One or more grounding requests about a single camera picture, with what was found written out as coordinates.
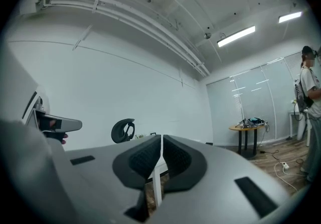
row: hat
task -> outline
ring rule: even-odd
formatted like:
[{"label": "hat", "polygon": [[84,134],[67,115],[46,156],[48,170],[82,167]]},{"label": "hat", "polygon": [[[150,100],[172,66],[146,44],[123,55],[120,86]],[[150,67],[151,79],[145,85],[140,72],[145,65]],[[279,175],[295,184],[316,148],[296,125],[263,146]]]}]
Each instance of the hat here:
[{"label": "hat", "polygon": [[313,50],[309,46],[304,46],[302,49],[302,54],[303,53],[313,53]]}]

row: round table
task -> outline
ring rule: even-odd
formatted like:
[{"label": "round table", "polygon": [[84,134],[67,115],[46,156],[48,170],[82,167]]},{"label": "round table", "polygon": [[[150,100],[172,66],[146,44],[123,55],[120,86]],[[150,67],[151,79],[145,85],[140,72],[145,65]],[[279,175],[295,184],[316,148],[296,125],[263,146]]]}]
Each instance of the round table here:
[{"label": "round table", "polygon": [[[244,158],[251,158],[256,155],[256,144],[257,144],[257,130],[260,128],[263,128],[264,125],[253,127],[253,128],[240,128],[237,127],[237,125],[230,126],[229,129],[233,131],[239,132],[239,150],[238,154],[242,155]],[[254,147],[253,147],[253,153],[247,151],[247,132],[250,130],[254,130]],[[241,152],[242,149],[242,132],[245,132],[245,145],[244,145],[244,151]]]}]

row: ceiling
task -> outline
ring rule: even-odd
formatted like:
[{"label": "ceiling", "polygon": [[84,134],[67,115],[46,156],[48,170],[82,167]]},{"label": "ceiling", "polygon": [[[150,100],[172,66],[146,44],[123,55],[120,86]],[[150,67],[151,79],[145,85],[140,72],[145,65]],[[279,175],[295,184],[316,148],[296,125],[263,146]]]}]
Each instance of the ceiling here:
[{"label": "ceiling", "polygon": [[[210,72],[271,45],[312,32],[309,7],[304,0],[116,1],[144,13],[177,35],[204,61]],[[278,23],[279,16],[297,11],[304,11],[301,18]],[[255,33],[218,47],[217,41],[223,34],[229,36],[252,25],[256,26]],[[211,38],[204,39],[205,33],[211,33]]]}]

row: floor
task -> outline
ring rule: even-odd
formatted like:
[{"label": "floor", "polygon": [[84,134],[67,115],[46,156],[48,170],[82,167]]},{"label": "floor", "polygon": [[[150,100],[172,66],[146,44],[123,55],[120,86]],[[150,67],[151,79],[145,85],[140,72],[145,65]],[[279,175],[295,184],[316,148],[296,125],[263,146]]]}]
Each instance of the floor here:
[{"label": "floor", "polygon": [[[237,147],[224,147],[227,150],[231,150],[233,152],[237,152]],[[296,193],[296,191],[286,183],[284,183],[281,179],[279,179],[274,172],[274,165],[277,163],[277,160],[272,157],[272,154],[264,153],[261,154],[260,151],[274,153],[278,150],[278,153],[275,153],[275,158],[279,159],[280,162],[286,162],[289,165],[289,169],[285,171],[289,174],[299,174],[304,175],[303,172],[300,171],[300,167],[302,165],[302,161],[306,159],[308,147],[306,146],[306,139],[297,141],[295,138],[292,140],[282,140],[278,143],[263,145],[258,148],[257,155],[250,159],[250,161],[261,168],[263,171],[271,175],[275,178],[277,182],[279,182],[290,195]],[[282,172],[283,167],[280,164],[276,165],[277,174],[283,178],[286,182],[293,185],[297,190],[305,187],[308,183],[303,176],[295,176],[295,175],[285,175]],[[163,186],[168,181],[168,174],[160,178],[160,183],[162,186],[162,197],[163,194]],[[147,197],[147,207],[149,214],[151,215],[156,210],[156,204],[154,199],[154,191],[152,182],[146,184],[146,197]]]}]

